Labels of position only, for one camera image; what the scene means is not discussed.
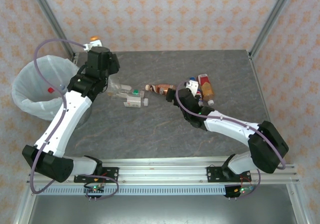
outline stone tabletop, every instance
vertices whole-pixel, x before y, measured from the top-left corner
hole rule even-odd
[[[267,119],[245,50],[118,52],[122,84],[174,84],[206,73],[215,91],[214,108],[248,122]],[[67,156],[160,158],[228,156],[247,147],[227,136],[195,129],[164,96],[146,92],[149,106],[127,108],[100,94],[88,121],[76,129]]]

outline orange bottle cap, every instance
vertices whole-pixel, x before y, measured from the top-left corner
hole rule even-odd
[[[99,36],[92,36],[91,38],[90,38],[90,41],[95,41],[95,40],[98,40],[99,39]]]

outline wall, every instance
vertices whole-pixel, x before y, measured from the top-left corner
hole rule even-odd
[[[275,2],[48,0],[68,39],[99,35],[112,51],[249,50]]]
[[[289,0],[254,65],[320,223],[320,0]]]
[[[11,85],[21,68],[30,62],[34,49],[45,39],[54,38],[51,27],[34,0],[0,2],[0,216],[1,223],[12,223],[23,192],[29,166],[21,151],[33,145],[47,127],[15,107]],[[49,44],[40,56],[65,57],[59,44]]]

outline red bottle cap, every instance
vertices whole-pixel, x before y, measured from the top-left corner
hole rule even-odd
[[[55,90],[53,89],[53,88],[48,88],[48,92],[50,93],[50,94],[52,94],[53,92],[54,92]]]

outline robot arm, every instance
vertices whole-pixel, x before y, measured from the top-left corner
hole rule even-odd
[[[176,90],[169,89],[166,98],[169,102],[174,100],[174,105],[180,107],[185,120],[193,127],[224,134],[249,147],[249,151],[243,154],[231,155],[220,167],[226,180],[231,181],[243,172],[257,168],[266,173],[273,173],[280,160],[274,150],[253,129],[263,133],[283,158],[289,149],[274,125],[268,121],[261,124],[249,123],[225,116],[213,108],[200,107],[198,99],[194,97],[197,89],[198,83],[189,81],[186,88],[178,90],[181,104],[195,114],[213,118],[198,117],[187,113],[176,99]]]
[[[57,127],[64,106],[62,105],[48,129],[34,146],[26,145],[23,156],[32,167],[35,156],[45,142],[47,135],[57,128],[44,147],[36,164],[36,172],[58,182],[65,181],[70,175],[101,175],[102,164],[93,157],[64,157],[65,148],[82,115],[90,107],[97,95],[107,87],[108,77],[118,72],[120,66],[117,56],[105,47],[90,46],[88,61],[72,77],[66,98],[65,116]]]

